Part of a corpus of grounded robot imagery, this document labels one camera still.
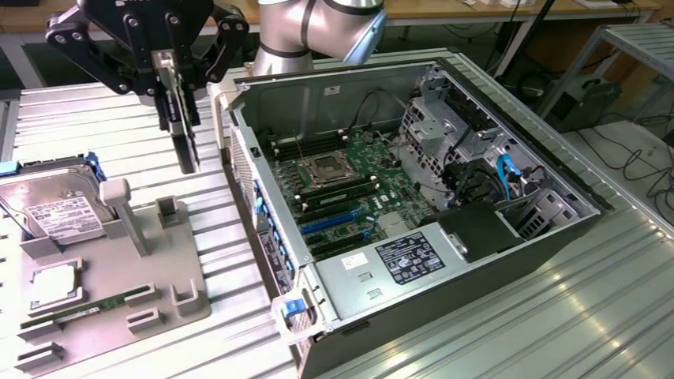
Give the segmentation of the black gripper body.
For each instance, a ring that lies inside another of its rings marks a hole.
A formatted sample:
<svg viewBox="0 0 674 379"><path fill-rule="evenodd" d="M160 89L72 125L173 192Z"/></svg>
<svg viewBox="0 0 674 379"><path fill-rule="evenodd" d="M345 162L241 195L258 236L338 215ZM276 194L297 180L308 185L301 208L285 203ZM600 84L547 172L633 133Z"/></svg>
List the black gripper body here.
<svg viewBox="0 0 674 379"><path fill-rule="evenodd" d="M146 49L172 49L170 32L178 44L190 48L213 11L212 1L77 1L84 18L93 23L126 50L130 34L145 39Z"/></svg>

